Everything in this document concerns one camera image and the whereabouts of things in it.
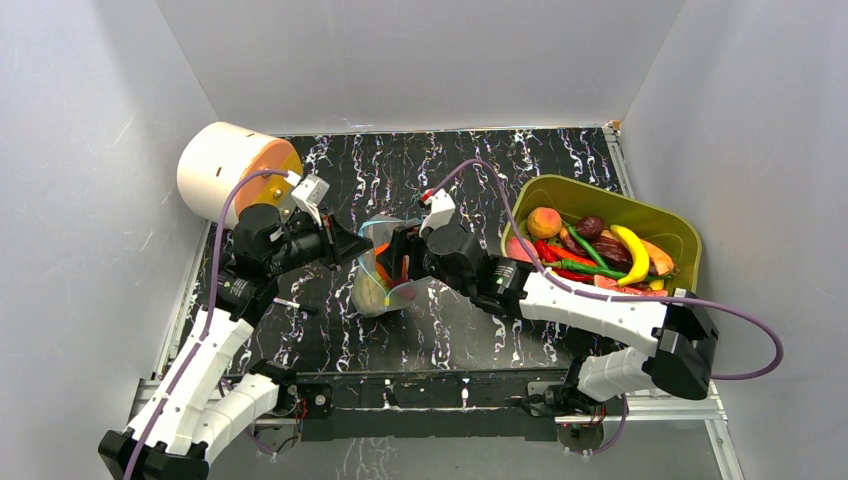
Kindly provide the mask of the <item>orange toy fruit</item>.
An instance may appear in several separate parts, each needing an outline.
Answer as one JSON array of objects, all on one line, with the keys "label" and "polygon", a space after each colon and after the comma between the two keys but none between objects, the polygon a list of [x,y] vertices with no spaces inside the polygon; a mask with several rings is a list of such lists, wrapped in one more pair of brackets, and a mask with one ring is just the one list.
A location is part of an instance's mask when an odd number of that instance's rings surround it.
[{"label": "orange toy fruit", "polygon": [[388,243],[383,243],[382,245],[379,245],[378,247],[376,247],[375,250],[374,250],[374,261],[375,261],[376,272],[377,272],[377,275],[378,275],[378,278],[380,279],[380,281],[387,286],[391,286],[392,285],[392,277],[390,275],[389,269],[387,268],[388,256],[385,254],[385,251],[388,248],[389,248]]}]

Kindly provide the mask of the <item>green toy cabbage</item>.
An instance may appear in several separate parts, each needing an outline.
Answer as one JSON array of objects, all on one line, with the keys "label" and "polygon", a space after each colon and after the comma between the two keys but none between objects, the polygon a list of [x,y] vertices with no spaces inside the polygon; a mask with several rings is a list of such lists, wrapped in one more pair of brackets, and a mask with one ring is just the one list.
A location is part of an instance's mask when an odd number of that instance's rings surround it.
[{"label": "green toy cabbage", "polygon": [[358,268],[351,288],[351,299],[356,311],[363,317],[373,318],[388,311],[386,285],[377,274]]}]

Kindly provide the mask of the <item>clear zip top bag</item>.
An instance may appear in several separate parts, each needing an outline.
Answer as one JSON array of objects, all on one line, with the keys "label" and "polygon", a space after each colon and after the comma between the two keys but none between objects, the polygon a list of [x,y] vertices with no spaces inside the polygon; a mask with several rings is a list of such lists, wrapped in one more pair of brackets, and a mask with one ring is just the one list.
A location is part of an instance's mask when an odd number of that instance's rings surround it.
[{"label": "clear zip top bag", "polygon": [[386,270],[377,262],[377,255],[389,247],[395,229],[420,224],[420,219],[398,219],[375,215],[365,221],[358,235],[369,239],[373,247],[356,260],[356,275],[351,287],[351,299],[356,311],[363,317],[374,318],[388,312],[402,310],[416,299],[422,298],[428,279],[410,280],[407,265],[399,282],[391,281]]}]

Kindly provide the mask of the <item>toy peach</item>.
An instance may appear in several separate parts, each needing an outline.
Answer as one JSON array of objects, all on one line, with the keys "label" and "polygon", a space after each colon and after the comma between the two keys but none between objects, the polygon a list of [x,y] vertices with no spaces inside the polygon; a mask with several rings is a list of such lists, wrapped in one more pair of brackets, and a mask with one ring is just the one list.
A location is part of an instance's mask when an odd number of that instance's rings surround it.
[{"label": "toy peach", "polygon": [[553,208],[538,207],[526,219],[526,229],[536,239],[557,237],[562,228],[562,218],[559,212]]}]

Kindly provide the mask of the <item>dark red toy plum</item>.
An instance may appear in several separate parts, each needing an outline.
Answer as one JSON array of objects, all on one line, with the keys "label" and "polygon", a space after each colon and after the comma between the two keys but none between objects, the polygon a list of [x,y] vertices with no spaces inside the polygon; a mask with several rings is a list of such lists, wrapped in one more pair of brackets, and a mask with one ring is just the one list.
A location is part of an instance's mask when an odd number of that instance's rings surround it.
[{"label": "dark red toy plum", "polygon": [[574,229],[581,238],[592,242],[602,236],[605,224],[600,217],[591,215],[582,217],[575,224]]}]

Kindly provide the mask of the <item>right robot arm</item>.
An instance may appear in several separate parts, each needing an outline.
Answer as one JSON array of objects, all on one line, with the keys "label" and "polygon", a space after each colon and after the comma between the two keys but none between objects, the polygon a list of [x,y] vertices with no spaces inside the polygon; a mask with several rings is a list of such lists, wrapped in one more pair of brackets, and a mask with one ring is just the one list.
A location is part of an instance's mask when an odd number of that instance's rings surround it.
[{"label": "right robot arm", "polygon": [[709,393],[718,331],[707,314],[684,303],[564,290],[527,261],[490,254],[458,224],[398,227],[378,248],[376,263],[391,282],[433,278],[493,316],[561,323],[624,344],[572,361],[552,396],[564,410],[587,414],[614,397],[652,388],[686,400]]}]

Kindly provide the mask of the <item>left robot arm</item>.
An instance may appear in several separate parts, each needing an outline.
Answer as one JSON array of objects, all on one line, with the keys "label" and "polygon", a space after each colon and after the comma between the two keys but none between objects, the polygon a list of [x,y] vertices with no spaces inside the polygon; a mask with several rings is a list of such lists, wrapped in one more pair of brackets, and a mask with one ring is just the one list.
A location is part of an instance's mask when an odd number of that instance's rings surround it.
[{"label": "left robot arm", "polygon": [[231,389],[225,370],[279,294],[279,276],[320,262],[330,269],[372,249],[372,240],[333,215],[277,207],[244,209],[231,231],[233,259],[210,286],[205,320],[195,323],[175,363],[122,431],[98,452],[116,479],[205,479],[217,456],[265,414],[327,416],[332,390],[297,383],[294,370],[261,360]]}]

